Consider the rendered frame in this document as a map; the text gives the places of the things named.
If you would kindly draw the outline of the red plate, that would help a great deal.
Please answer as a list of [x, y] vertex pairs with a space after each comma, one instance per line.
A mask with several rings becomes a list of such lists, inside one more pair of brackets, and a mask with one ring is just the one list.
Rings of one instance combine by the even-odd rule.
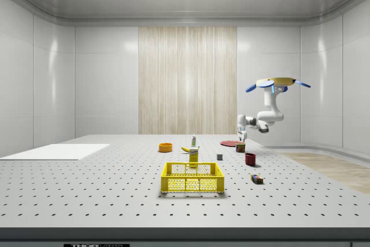
[[227, 141], [221, 141], [220, 144], [223, 145], [223, 146], [234, 148], [236, 145], [244, 145], [245, 143], [242, 142], [242, 141], [227, 140]]

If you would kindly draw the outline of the drone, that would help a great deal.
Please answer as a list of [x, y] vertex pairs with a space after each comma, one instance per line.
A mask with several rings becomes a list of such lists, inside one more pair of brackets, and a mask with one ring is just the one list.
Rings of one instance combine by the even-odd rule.
[[253, 91], [257, 87], [259, 88], [272, 87], [272, 92], [274, 93], [275, 87], [277, 86], [283, 87], [283, 92], [285, 92], [287, 91], [287, 87], [293, 85], [294, 83], [310, 88], [310, 85], [303, 83], [299, 80], [293, 79], [293, 78], [267, 78], [267, 79], [260, 79], [256, 81], [256, 83], [249, 86], [245, 90], [245, 92], [248, 93], [250, 91]]

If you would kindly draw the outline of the yellow basket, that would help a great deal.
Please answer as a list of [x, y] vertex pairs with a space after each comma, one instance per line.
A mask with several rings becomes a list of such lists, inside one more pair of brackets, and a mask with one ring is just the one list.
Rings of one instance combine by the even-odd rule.
[[224, 174], [217, 163], [167, 162], [162, 192], [224, 192]]

